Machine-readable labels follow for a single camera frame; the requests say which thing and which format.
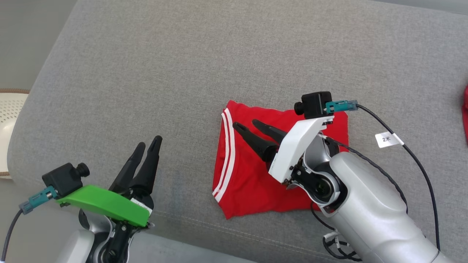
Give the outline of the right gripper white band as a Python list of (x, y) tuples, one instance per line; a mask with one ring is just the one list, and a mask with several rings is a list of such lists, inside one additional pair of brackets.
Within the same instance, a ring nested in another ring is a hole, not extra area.
[(291, 179), (293, 170), (290, 168), (298, 163), (311, 142), (321, 130), (326, 129), (325, 123), (333, 121), (333, 118), (328, 116), (297, 121), (288, 133), (257, 119), (252, 120), (254, 127), (273, 139), (279, 145), (279, 149), (276, 143), (257, 136), (239, 122), (234, 122), (233, 128), (263, 162), (271, 162), (268, 173), (283, 184)]

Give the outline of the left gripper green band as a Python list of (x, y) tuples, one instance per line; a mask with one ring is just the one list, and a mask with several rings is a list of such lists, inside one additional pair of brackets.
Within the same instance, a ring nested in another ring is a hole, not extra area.
[(126, 221), (132, 226), (145, 227), (152, 210), (139, 201), (127, 199), (119, 194), (125, 193), (132, 182), (131, 189), (135, 196), (150, 196), (154, 187), (157, 167), (159, 163), (159, 150), (162, 145), (162, 136), (155, 136), (149, 145), (146, 158), (134, 177), (145, 151), (145, 143), (140, 142), (132, 155), (127, 159), (109, 190), (86, 185), (69, 195), (57, 200), (58, 204), (68, 203), (84, 211), (107, 216), (117, 221)]

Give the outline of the red jersey white sleeves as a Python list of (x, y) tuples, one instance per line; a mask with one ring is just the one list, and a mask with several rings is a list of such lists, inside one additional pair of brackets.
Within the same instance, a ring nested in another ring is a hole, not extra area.
[[(337, 112), (333, 116), (332, 123), (321, 131), (331, 156), (341, 152), (341, 145), (348, 143), (349, 138), (346, 113)], [(252, 120), (289, 132), (297, 121), (306, 120), (302, 115), (296, 115), (294, 110), (249, 107), (229, 100), (221, 118), (212, 195), (227, 219), (268, 211), (319, 209), (302, 188), (277, 182), (268, 173), (266, 162), (232, 127), (234, 122), (239, 122), (257, 136), (272, 141), (254, 127)]]

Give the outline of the red shorts white stripe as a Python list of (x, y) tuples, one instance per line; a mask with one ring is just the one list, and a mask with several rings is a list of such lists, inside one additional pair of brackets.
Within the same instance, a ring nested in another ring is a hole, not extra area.
[(466, 143), (468, 145), (468, 85), (466, 85), (466, 88), (463, 91), (463, 105), (461, 108), (461, 113)]

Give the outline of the grey fabric sofa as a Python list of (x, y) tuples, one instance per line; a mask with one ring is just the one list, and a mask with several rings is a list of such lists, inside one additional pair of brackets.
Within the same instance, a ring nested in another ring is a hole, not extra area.
[(212, 196), (229, 100), (287, 110), (330, 91), (411, 148), (441, 250), (468, 263), (466, 85), (468, 15), (369, 0), (78, 0), (19, 113), (8, 168), (30, 193), (65, 163), (109, 187), (160, 135), (152, 233), (257, 262), (331, 263), (311, 212), (226, 220)]

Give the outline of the white laundry basket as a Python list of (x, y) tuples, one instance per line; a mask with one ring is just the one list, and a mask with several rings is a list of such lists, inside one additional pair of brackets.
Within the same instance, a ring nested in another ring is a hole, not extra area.
[(30, 91), (0, 89), (0, 179), (11, 179), (7, 168), (7, 151), (18, 115)]

